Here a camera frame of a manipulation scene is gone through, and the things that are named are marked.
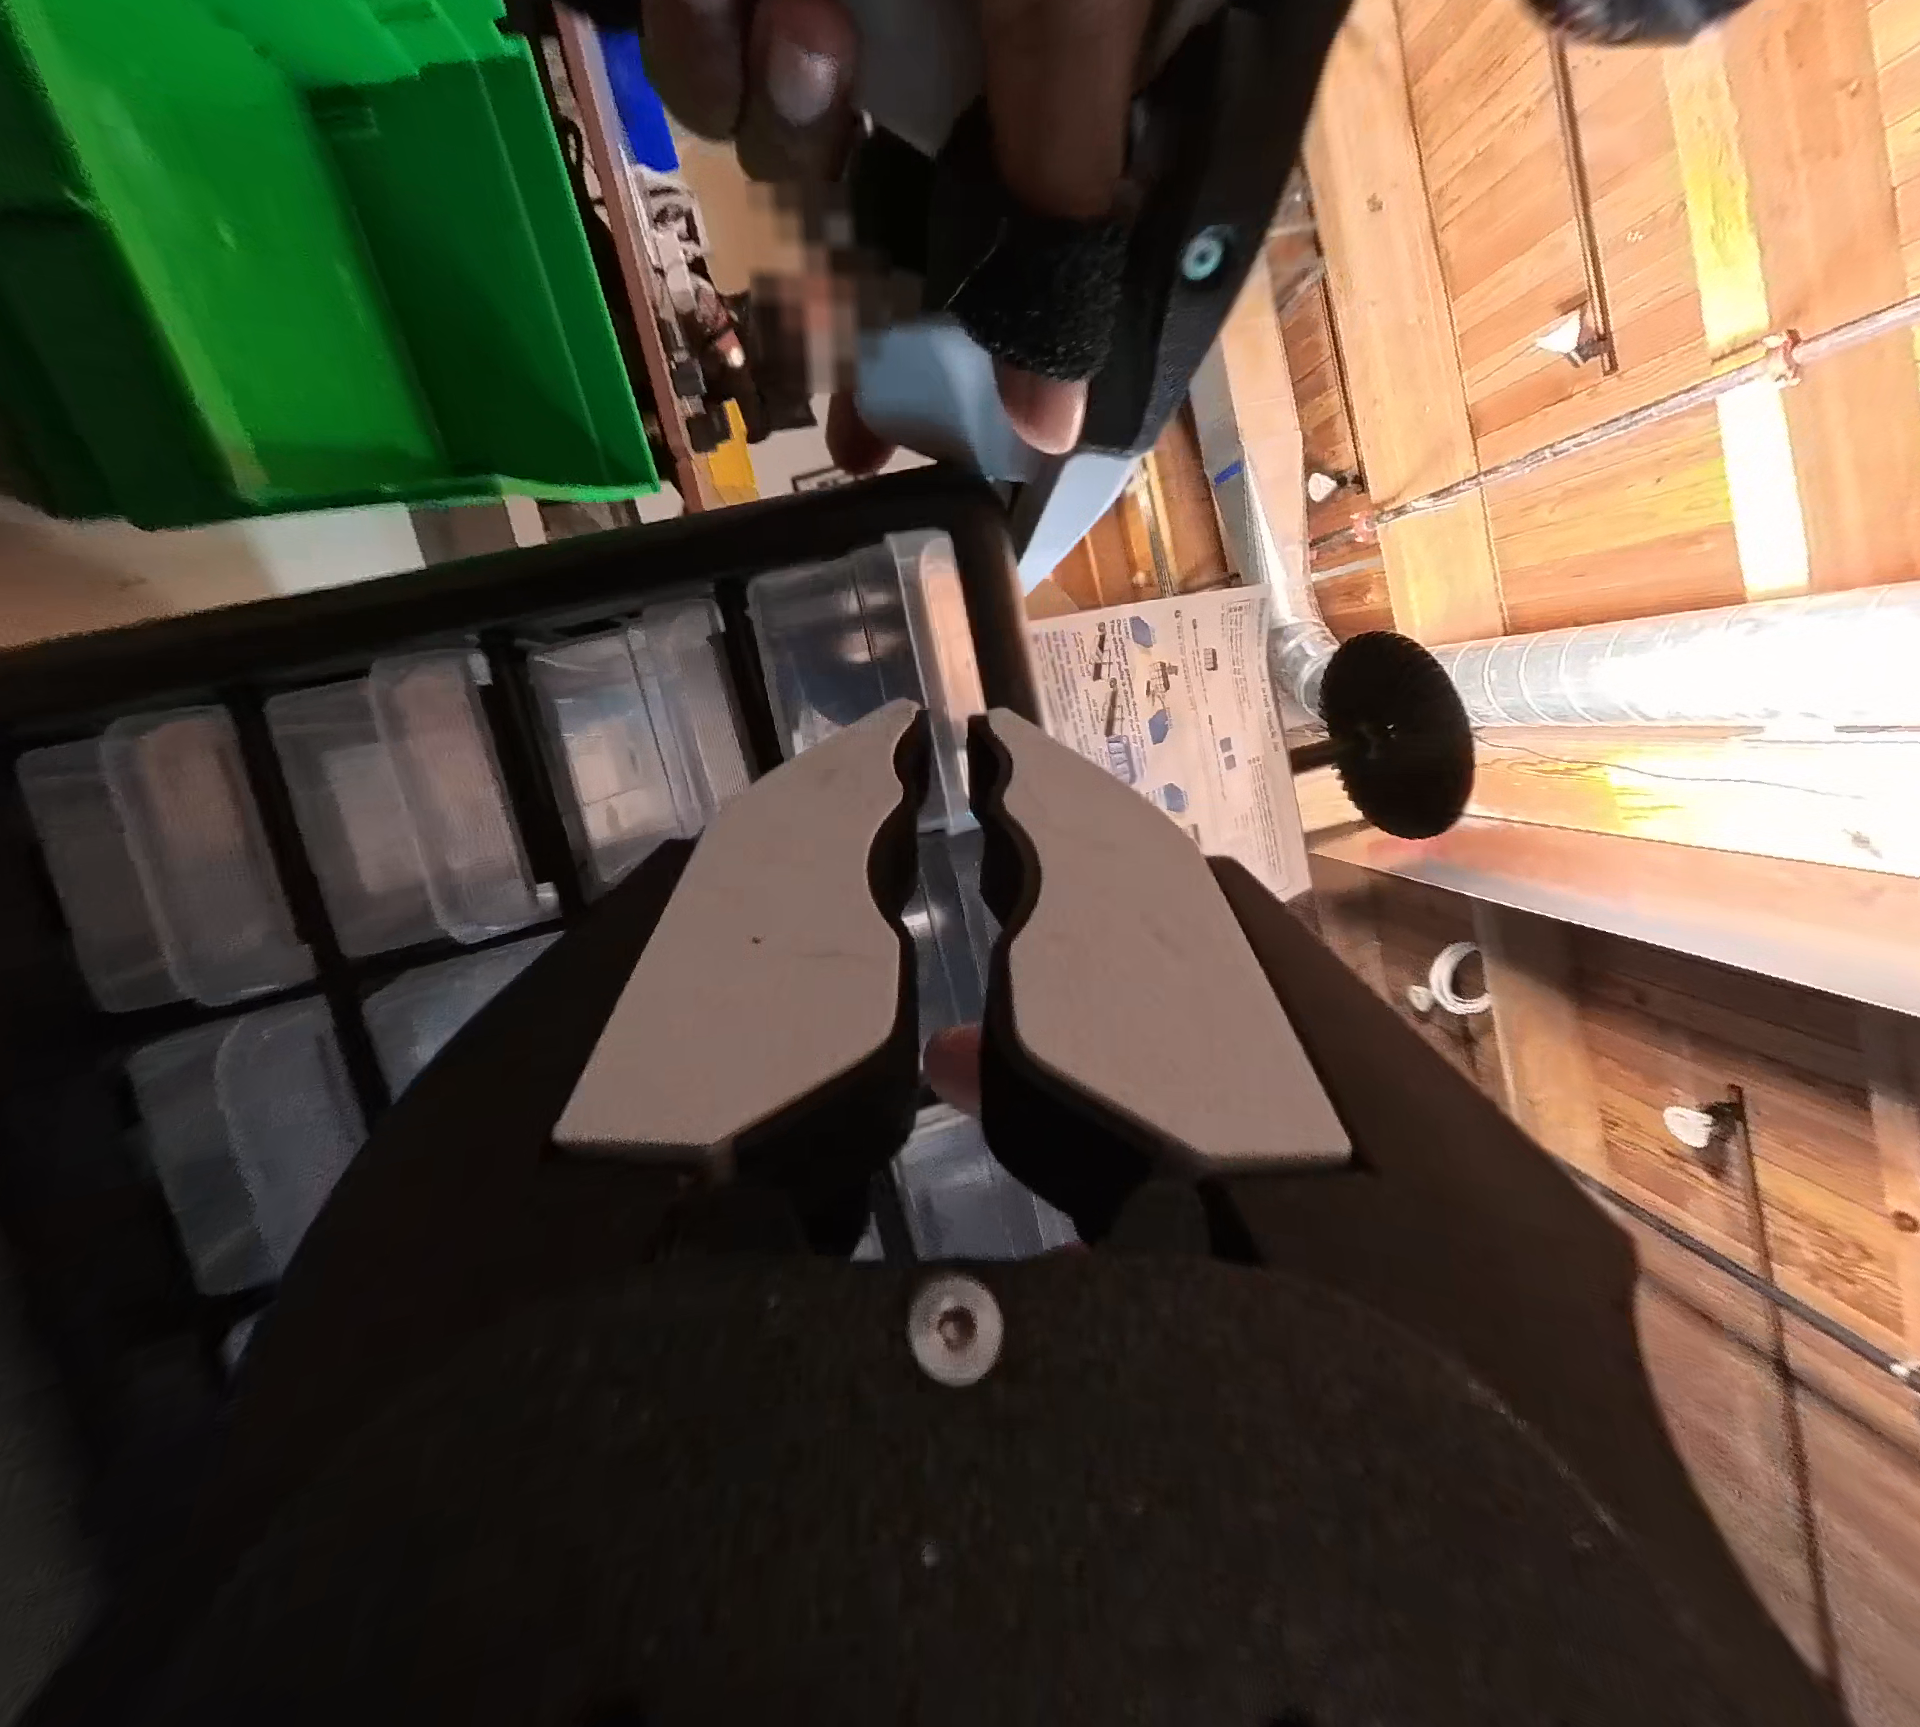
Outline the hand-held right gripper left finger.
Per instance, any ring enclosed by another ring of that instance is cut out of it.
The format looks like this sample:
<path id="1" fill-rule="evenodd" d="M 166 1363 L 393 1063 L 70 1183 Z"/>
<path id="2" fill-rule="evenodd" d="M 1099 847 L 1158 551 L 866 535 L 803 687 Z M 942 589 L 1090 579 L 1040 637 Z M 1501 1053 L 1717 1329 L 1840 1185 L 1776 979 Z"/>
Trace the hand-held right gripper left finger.
<path id="1" fill-rule="evenodd" d="M 554 1143 L 716 1175 L 870 1175 L 919 1093 L 926 709 L 892 699 L 733 799 L 638 953 Z"/>

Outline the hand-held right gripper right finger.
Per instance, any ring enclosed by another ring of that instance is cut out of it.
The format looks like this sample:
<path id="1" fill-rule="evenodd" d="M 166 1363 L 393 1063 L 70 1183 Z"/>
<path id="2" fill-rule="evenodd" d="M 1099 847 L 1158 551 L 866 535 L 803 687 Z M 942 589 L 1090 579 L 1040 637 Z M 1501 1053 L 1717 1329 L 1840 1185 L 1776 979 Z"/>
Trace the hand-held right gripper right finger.
<path id="1" fill-rule="evenodd" d="M 969 729 L 998 935 L 978 1025 L 996 1161 L 1079 1235 L 1153 1183 L 1345 1171 L 1354 1139 L 1187 829 L 1008 709 Z"/>

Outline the black drawer organizer cabinet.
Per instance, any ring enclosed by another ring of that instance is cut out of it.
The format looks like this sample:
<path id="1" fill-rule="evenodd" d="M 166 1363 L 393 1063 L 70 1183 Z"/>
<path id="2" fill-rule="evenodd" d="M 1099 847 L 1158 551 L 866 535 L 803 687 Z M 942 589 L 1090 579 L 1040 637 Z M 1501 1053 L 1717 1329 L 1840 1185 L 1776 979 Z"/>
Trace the black drawer organizer cabinet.
<path id="1" fill-rule="evenodd" d="M 924 1023 L 970 1019 L 988 921 L 966 727 L 984 707 L 1043 705 L 1002 505 L 957 477 L 779 497 L 4 657 L 4 1259 L 86 1446 L 161 1444 L 215 1417 L 278 1281 L 202 1297 L 162 1229 L 159 1191 L 135 1175 L 133 1117 L 108 1095 L 104 1047 L 12 795 L 14 751 L 120 711 L 356 669 L 450 635 L 598 629 L 693 593 L 726 617 L 752 779 L 884 701 L 926 707 L 930 789 L 907 925 Z M 526 817 L 574 905 L 564 933 L 627 875 L 579 901 L 541 805 Z"/>

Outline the metal ceiling channel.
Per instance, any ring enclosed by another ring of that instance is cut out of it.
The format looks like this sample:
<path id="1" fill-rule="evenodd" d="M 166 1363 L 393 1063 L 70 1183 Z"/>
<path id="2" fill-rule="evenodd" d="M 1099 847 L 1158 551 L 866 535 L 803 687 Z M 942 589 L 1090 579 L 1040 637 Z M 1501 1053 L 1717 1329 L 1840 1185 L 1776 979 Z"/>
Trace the metal ceiling channel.
<path id="1" fill-rule="evenodd" d="M 1470 817 L 1406 841 L 1330 769 L 1295 781 L 1309 849 L 1342 865 L 1919 1015 L 1914 875 Z"/>

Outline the silver ventilation duct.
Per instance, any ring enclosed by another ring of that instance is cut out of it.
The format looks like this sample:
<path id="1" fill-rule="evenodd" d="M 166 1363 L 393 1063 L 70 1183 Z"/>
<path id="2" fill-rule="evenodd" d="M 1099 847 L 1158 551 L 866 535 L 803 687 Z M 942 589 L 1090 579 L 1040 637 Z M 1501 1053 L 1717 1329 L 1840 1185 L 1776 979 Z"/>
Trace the silver ventilation duct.
<path id="1" fill-rule="evenodd" d="M 1298 433 L 1262 471 L 1254 409 L 1217 355 L 1190 409 L 1213 477 L 1241 481 L 1254 571 L 1270 601 L 1276 695 L 1318 721 L 1341 637 L 1311 575 Z M 1919 587 L 1861 587 L 1682 611 L 1432 651 L 1476 729 L 1916 731 Z"/>

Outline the printed wall poster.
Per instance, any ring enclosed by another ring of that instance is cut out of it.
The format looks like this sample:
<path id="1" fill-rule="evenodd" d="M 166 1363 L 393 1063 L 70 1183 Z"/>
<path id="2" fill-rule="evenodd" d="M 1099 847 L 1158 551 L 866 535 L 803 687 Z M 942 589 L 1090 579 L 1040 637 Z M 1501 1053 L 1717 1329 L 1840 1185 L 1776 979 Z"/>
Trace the printed wall poster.
<path id="1" fill-rule="evenodd" d="M 1265 587 L 1224 587 L 1027 627 L 1044 729 L 1278 899 L 1312 885 L 1269 665 Z"/>

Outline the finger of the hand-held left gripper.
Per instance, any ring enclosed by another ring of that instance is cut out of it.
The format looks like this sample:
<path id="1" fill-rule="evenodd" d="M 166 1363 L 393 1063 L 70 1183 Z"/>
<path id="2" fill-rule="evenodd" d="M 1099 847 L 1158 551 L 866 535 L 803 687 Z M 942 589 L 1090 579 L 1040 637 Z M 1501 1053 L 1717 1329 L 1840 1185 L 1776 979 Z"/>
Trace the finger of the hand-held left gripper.
<path id="1" fill-rule="evenodd" d="M 1018 577 L 1027 617 L 1068 617 L 1156 597 L 1156 563 L 1126 527 L 1099 539 L 1093 579 L 1073 593 L 1058 569 L 1096 535 L 1134 489 L 1144 453 L 1079 449 L 1049 461 L 1018 491 Z"/>

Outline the black round ribbed disc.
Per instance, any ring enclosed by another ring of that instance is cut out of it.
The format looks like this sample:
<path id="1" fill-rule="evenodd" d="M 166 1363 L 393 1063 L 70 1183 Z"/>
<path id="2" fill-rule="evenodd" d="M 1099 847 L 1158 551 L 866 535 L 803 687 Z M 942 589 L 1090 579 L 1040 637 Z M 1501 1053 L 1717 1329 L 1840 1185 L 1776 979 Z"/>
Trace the black round ribbed disc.
<path id="1" fill-rule="evenodd" d="M 1320 677 L 1325 737 L 1288 743 L 1295 775 L 1333 769 L 1359 815 L 1401 839 L 1432 839 L 1467 811 L 1476 735 L 1453 677 L 1419 641 L 1367 631 Z"/>

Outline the wooden shelf unit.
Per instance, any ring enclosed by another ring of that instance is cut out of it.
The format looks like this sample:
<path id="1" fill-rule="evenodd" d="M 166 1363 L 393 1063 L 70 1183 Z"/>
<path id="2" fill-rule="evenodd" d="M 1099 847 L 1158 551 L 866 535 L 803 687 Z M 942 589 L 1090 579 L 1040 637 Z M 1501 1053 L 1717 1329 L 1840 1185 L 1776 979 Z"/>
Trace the wooden shelf unit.
<path id="1" fill-rule="evenodd" d="M 564 5 L 554 9 L 554 19 L 590 177 L 597 183 L 597 211 L 612 237 L 620 297 L 634 325 L 638 387 L 645 393 L 646 417 L 654 423 L 656 459 L 672 469 L 675 489 L 689 513 L 752 503 L 760 499 L 760 491 L 749 441 L 729 439 L 698 447 L 691 431 L 691 415 L 698 405 L 677 389 L 669 345 L 683 339 L 683 331 L 672 301 L 663 299 L 650 191 L 628 155 L 602 37 L 588 17 Z"/>

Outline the green plastic bin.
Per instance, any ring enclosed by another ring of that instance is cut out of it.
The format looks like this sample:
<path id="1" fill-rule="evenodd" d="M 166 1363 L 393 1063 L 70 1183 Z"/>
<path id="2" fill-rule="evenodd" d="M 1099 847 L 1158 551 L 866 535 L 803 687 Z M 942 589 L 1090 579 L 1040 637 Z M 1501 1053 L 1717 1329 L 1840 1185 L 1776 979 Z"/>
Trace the green plastic bin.
<path id="1" fill-rule="evenodd" d="M 502 0 L 2 0 L 4 495 L 177 529 L 661 473 Z"/>

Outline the copper pipe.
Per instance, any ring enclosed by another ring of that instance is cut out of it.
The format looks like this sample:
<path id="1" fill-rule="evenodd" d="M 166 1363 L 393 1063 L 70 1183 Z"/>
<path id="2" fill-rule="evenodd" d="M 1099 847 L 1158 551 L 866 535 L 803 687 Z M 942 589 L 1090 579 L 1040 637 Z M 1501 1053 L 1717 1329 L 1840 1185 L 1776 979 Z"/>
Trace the copper pipe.
<path id="1" fill-rule="evenodd" d="M 1312 549 L 1377 543 L 1385 525 L 1436 513 L 1489 487 L 1510 485 L 1548 467 L 1579 459 L 1590 451 L 1633 441 L 1639 435 L 1668 425 L 1696 411 L 1717 407 L 1724 399 L 1749 389 L 1784 391 L 1800 381 L 1804 369 L 1836 359 L 1856 347 L 1885 337 L 1907 333 L 1919 325 L 1919 295 L 1840 321 L 1810 337 L 1797 329 L 1778 329 L 1759 343 L 1759 351 L 1723 367 L 1704 379 L 1656 397 L 1633 409 L 1597 421 L 1559 441 L 1543 443 L 1527 453 L 1501 461 L 1494 467 L 1467 473 L 1435 491 L 1356 513 L 1354 521 L 1335 533 L 1317 537 Z"/>

